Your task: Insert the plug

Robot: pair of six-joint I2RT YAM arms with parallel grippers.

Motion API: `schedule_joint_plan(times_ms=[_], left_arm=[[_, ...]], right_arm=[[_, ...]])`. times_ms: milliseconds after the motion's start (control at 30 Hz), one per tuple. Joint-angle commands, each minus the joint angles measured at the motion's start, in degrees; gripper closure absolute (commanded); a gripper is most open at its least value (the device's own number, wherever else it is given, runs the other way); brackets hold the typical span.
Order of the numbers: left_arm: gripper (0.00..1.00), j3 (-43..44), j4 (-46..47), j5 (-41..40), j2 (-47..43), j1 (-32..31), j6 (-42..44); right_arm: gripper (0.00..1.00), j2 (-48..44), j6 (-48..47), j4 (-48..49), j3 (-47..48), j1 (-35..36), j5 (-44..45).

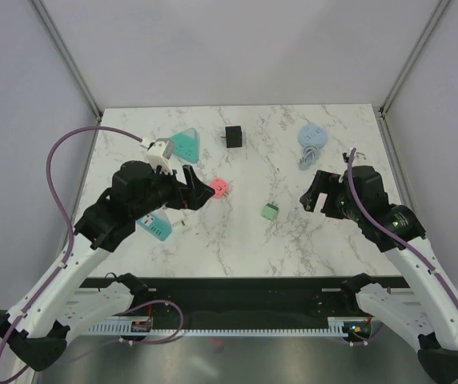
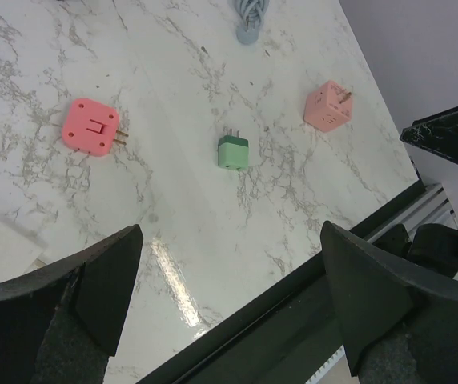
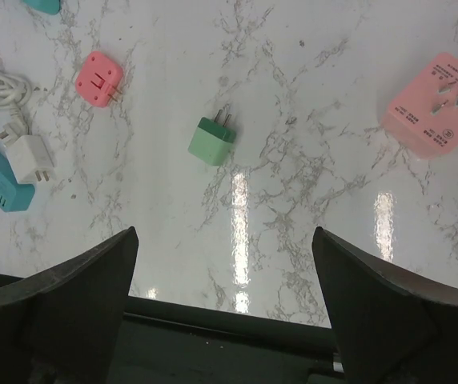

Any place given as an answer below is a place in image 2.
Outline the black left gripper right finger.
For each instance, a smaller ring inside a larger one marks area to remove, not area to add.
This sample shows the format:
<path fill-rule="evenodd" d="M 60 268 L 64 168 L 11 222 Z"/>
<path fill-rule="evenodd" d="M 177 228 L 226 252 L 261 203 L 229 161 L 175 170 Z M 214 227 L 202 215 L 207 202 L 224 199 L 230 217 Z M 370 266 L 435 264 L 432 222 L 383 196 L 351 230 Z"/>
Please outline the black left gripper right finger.
<path fill-rule="evenodd" d="M 323 262 L 351 375 L 458 383 L 458 281 L 325 222 Z"/>

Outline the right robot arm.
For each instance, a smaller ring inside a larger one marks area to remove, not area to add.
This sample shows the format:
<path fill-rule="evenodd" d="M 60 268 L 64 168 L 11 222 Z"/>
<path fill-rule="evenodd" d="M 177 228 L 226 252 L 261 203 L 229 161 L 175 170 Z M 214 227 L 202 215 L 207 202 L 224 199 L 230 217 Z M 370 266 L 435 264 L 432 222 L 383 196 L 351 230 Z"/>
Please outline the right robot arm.
<path fill-rule="evenodd" d="M 397 224 L 373 245 L 449 278 L 454 278 L 458 272 L 458 230 L 442 224 L 421 225 L 412 240 L 405 226 Z"/>

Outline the pink cube socket adapter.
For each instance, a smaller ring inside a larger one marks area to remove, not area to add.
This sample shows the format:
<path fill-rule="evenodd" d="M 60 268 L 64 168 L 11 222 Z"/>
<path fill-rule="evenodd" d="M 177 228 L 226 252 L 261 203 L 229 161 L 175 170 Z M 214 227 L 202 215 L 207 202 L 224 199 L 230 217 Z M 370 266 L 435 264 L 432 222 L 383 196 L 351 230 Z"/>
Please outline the pink cube socket adapter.
<path fill-rule="evenodd" d="M 303 120 L 327 133 L 350 122 L 352 108 L 353 93 L 329 80 L 307 96 Z"/>

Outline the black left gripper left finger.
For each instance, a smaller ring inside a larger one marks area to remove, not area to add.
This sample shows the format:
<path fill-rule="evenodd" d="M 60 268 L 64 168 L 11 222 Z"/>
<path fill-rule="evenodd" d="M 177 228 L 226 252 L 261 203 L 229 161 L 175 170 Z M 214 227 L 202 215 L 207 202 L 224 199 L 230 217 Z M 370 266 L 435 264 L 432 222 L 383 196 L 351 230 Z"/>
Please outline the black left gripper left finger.
<path fill-rule="evenodd" d="M 0 282 L 0 383 L 101 383 L 115 356 L 143 246 L 128 226 Z"/>

